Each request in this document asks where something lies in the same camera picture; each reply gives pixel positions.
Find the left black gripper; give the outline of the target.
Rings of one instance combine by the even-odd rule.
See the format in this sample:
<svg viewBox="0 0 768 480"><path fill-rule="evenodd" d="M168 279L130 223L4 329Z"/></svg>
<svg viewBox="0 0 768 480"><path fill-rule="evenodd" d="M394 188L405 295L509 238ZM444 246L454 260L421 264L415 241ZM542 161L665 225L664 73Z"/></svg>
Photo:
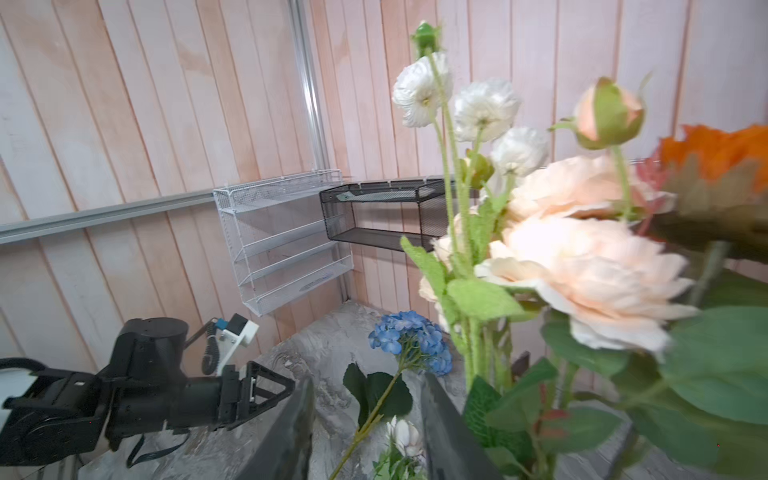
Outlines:
<svg viewBox="0 0 768 480"><path fill-rule="evenodd" d="M181 368L188 325L174 318L127 321L109 364L98 374L110 401L105 437L119 444L134 435L197 426L240 426L276 407L296 382L255 362L240 380L189 377Z"/></svg>

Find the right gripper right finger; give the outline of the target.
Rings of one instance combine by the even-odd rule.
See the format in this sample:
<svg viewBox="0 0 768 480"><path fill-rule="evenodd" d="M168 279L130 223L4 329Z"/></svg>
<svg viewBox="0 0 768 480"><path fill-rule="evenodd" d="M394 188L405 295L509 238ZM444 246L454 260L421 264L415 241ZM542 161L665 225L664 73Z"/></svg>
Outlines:
<svg viewBox="0 0 768 480"><path fill-rule="evenodd" d="M503 479L431 373L422 384L421 414L428 479Z"/></svg>

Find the orange flower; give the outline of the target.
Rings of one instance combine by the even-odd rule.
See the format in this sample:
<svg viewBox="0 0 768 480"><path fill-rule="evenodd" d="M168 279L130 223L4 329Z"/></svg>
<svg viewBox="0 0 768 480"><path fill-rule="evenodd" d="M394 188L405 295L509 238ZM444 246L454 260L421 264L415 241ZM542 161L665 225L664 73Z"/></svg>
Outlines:
<svg viewBox="0 0 768 480"><path fill-rule="evenodd" d="M640 233L686 256L693 286L680 300L699 308L764 307L767 284L727 269L729 260L767 261L767 127L726 132L686 125L637 166L639 176L675 203L655 207Z"/></svg>

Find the blue hydrangea flower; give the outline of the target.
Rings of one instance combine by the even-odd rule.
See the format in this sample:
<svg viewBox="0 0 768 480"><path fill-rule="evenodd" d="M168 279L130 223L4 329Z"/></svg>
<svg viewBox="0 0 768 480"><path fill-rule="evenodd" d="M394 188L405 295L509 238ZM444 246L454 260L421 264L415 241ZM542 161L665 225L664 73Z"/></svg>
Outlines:
<svg viewBox="0 0 768 480"><path fill-rule="evenodd" d="M358 429L351 446L331 474L336 478L358 446L383 421L399 420L413 407L413 396L402 379L403 373L434 373L443 376L452 370L452 355L439 325L414 311L385 315L368 336L372 349L395 357L394 373L365 374L358 364L348 365L343 385L357 400Z"/></svg>

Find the cream peach rose stem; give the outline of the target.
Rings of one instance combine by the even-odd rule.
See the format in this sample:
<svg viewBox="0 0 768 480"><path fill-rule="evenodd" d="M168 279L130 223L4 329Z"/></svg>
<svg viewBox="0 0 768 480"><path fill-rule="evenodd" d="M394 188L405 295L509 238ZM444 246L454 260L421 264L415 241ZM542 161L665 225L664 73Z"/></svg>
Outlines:
<svg viewBox="0 0 768 480"><path fill-rule="evenodd" d="M456 239L458 241L461 241L462 226L461 226L461 217L459 214L457 214L454 217L453 226L456 234ZM431 245L433 246L431 255L436 257L447 268L448 272L451 272L452 264L450 263L450 256L453 253L453 245L452 245L450 233L446 233L444 236L438 239L433 239L431 241ZM434 309L437 312L436 319L441 329L446 333L451 333L452 330L451 330L451 327L449 326L447 319L445 318L442 306L439 304L437 296L435 295L434 290L431 287L428 280L426 279L425 275L422 276L419 283L419 295L434 306Z"/></svg>

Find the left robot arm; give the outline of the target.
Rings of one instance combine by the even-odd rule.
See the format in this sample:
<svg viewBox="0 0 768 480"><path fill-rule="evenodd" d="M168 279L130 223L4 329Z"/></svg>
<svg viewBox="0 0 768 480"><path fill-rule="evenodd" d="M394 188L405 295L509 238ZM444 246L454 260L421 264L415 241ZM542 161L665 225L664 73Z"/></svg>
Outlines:
<svg viewBox="0 0 768 480"><path fill-rule="evenodd" d="M126 438L165 430L183 439L197 427L232 430L293 393L294 380L254 361L187 376L188 330L175 318L131 319L96 374L2 359L2 466L48 465L91 452L100 439L117 450Z"/></svg>

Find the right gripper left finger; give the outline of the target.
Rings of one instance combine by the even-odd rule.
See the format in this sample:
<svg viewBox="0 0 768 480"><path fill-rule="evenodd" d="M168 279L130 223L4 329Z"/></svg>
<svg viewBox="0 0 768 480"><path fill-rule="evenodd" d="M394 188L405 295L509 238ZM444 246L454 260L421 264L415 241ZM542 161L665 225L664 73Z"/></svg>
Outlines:
<svg viewBox="0 0 768 480"><path fill-rule="evenodd" d="M314 403L312 379L301 380L236 479L307 479L312 455Z"/></svg>

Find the white poppy flower stem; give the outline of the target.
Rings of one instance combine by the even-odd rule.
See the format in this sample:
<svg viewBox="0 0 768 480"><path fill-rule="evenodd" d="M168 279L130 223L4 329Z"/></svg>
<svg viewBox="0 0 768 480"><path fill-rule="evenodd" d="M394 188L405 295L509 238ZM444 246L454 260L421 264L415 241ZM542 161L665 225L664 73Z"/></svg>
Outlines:
<svg viewBox="0 0 768 480"><path fill-rule="evenodd" d="M440 147L453 253L451 272L431 252L403 239L402 246L437 296L465 361L468 383L481 378L504 392L515 381L511 325L539 312L531 286L503 278L491 249L514 216L512 188L541 166L546 149L536 131L515 127L520 100L504 79L474 82L456 91L441 30L423 21L411 36L414 61L395 80L392 102L410 129L432 126ZM454 217L461 217L462 240Z"/></svg>

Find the cream peach carnation bunch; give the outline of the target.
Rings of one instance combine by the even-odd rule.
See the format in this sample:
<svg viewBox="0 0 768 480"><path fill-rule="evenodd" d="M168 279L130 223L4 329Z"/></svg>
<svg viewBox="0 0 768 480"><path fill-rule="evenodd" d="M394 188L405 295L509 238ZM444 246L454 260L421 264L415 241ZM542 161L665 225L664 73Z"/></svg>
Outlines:
<svg viewBox="0 0 768 480"><path fill-rule="evenodd" d="M625 437L618 479L657 448L738 479L767 475L767 304L699 308L689 259L639 231L671 193L622 152L640 132L641 97L601 78L561 120L586 149L524 176L514 221L492 247L503 278L531 286L551 357L515 376L478 414L497 467L551 479L558 459Z"/></svg>

